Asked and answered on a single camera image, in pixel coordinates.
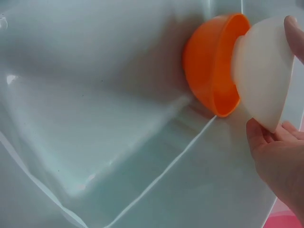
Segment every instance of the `hand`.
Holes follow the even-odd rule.
[[[284,26],[292,52],[304,63],[304,32],[291,16]],[[251,119],[247,139],[257,173],[304,225],[304,133],[284,122],[271,134]]]

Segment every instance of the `pink object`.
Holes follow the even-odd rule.
[[[269,217],[264,228],[301,228],[301,223],[295,215],[279,215]]]
[[[275,202],[264,228],[301,228],[295,214],[279,199]]]

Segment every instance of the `finger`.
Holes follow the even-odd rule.
[[[275,136],[278,141],[289,142],[289,143],[298,141],[298,139],[296,137],[294,137],[292,134],[290,134],[281,125],[278,125],[278,127],[276,128]]]
[[[246,133],[251,155],[255,158],[257,152],[267,145],[261,125],[255,119],[250,119],[246,124]]]
[[[300,29],[296,18],[287,16],[284,20],[284,28],[291,51],[304,64],[304,32]]]
[[[263,137],[267,143],[273,143],[275,141],[274,136],[265,128],[261,127]]]
[[[284,121],[282,127],[298,140],[304,140],[304,132],[300,132],[289,121]]]

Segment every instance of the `orange bowl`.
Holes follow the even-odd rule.
[[[241,13],[217,16],[196,29],[183,51],[190,89],[217,116],[228,116],[240,101],[231,77],[231,60],[237,38],[249,29]]]

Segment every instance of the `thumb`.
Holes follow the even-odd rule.
[[[304,64],[304,32],[293,16],[284,20],[286,39],[293,54]]]

